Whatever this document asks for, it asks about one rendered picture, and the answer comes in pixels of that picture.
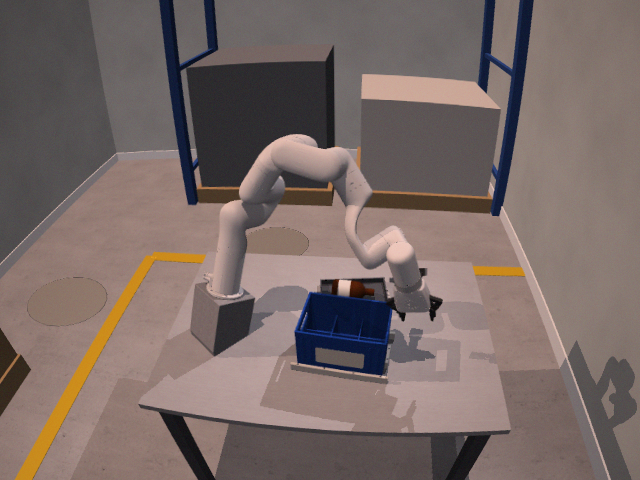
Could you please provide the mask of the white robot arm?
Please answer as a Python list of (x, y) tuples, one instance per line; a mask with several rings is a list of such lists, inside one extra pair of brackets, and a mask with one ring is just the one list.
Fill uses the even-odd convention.
[(214, 272), (203, 273), (212, 296), (223, 300), (243, 296), (240, 283), (247, 250), (245, 232), (263, 225), (280, 203), (285, 192), (280, 176), (283, 171), (319, 182), (333, 181), (346, 207), (347, 241), (362, 266), (371, 270), (388, 261), (392, 273), (389, 282), (399, 292), (419, 289), (427, 268), (419, 268), (414, 248), (400, 228), (390, 226), (363, 244), (359, 240), (357, 219), (373, 191), (350, 153), (341, 147), (318, 148), (313, 138), (294, 134), (277, 139), (261, 152), (239, 188), (241, 200), (222, 207)]

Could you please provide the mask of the brown glass bottle with white label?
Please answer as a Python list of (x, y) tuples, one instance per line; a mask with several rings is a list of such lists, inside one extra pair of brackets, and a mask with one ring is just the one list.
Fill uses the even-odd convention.
[(332, 294), (355, 298), (363, 298), (365, 295), (374, 296), (374, 289), (365, 288), (359, 281), (335, 279), (332, 284)]

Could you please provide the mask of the blue plastic crate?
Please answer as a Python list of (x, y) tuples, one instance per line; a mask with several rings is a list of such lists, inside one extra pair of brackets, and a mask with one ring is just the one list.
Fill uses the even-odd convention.
[(382, 376), (392, 310), (385, 301), (309, 292), (294, 331), (297, 363)]

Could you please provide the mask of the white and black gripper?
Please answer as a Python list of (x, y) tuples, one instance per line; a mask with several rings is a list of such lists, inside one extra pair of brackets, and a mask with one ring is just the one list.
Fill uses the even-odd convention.
[(429, 288), (423, 278), (421, 286), (416, 291), (412, 293), (400, 293), (401, 292), (393, 286), (394, 297), (387, 299), (386, 304), (400, 315), (399, 317), (401, 317), (402, 321), (405, 321), (406, 313), (422, 313), (428, 312), (429, 310), (430, 319), (433, 321), (434, 317), (436, 317), (436, 310), (439, 309), (443, 301), (443, 299), (430, 294)]

